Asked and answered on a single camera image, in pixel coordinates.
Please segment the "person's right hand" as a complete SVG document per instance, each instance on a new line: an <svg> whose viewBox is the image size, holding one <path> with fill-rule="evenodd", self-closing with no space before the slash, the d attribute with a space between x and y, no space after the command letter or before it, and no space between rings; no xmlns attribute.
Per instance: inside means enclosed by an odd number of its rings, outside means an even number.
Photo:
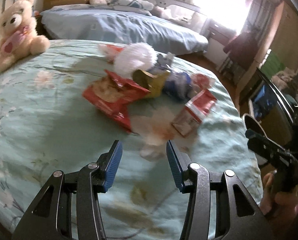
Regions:
<svg viewBox="0 0 298 240"><path fill-rule="evenodd" d="M298 186L289 192L273 193L274 175L272 172L263 177L263 197L259 205L263 215L283 220L294 219L298 214Z"/></svg>

